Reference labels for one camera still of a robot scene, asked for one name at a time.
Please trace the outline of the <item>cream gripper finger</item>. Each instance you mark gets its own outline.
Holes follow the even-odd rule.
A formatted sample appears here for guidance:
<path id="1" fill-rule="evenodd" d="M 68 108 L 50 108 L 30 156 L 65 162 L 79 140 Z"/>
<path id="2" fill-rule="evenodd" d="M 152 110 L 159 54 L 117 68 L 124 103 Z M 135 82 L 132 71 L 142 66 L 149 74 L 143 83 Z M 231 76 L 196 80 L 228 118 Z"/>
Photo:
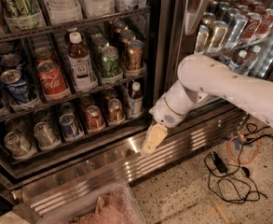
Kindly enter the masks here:
<path id="1" fill-rule="evenodd" d="M 157 147 L 164 141 L 168 134 L 168 129 L 159 123 L 151 125 L 144 138 L 141 148 L 142 156 L 150 156 L 154 153 Z"/>

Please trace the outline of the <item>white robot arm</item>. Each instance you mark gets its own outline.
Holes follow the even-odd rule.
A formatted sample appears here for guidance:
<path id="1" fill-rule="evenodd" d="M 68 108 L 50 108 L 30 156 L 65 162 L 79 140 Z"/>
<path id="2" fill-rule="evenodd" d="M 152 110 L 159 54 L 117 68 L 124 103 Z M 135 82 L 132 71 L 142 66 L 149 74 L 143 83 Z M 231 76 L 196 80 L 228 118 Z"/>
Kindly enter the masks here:
<path id="1" fill-rule="evenodd" d="M 211 96 L 225 99 L 273 128 L 273 82 L 237 74 L 208 56 L 192 54 L 179 63 L 177 80 L 150 109 L 155 123 L 148 129 L 141 154 L 151 155 L 169 128 L 178 126 Z"/>

